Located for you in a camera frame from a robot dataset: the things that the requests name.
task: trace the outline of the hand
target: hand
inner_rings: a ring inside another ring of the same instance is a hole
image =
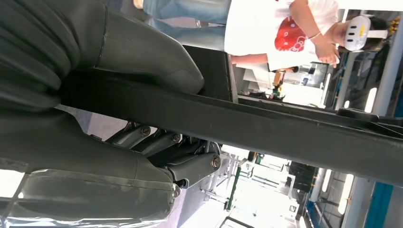
[[[312,42],[315,44],[317,58],[323,63],[332,64],[336,68],[337,58],[340,58],[336,47],[328,42],[324,36],[319,36]]]

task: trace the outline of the red hello kitty print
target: red hello kitty print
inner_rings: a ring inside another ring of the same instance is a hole
[[[307,36],[290,17],[283,20],[278,29],[274,46],[279,51],[300,52],[304,50]]]

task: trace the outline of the black metal bar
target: black metal bar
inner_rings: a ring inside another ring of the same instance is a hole
[[[225,224],[225,222],[226,222],[227,220],[232,221],[232,222],[235,222],[236,224],[239,224],[239,225],[243,226],[244,228],[254,228],[253,226],[250,226],[250,225],[248,225],[248,224],[246,224],[246,223],[244,223],[244,222],[241,222],[241,221],[239,221],[239,220],[237,220],[237,219],[234,219],[234,218],[231,218],[231,217],[229,217],[229,216],[224,219],[224,221],[222,222],[220,228]]]
[[[360,120],[324,112],[317,120],[115,77],[71,75],[60,95],[67,106],[403,186],[403,141],[348,127]]]

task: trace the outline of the jeans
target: jeans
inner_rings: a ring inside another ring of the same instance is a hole
[[[153,17],[149,24],[184,45],[224,50],[225,24],[231,0],[144,0],[144,11]],[[223,26],[173,27],[158,19],[194,18]]]

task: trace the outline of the white t-shirt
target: white t-shirt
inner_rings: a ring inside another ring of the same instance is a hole
[[[224,50],[231,55],[267,54],[270,70],[319,61],[314,44],[290,16],[294,0],[232,0]],[[308,0],[325,34],[337,22],[336,0]]]

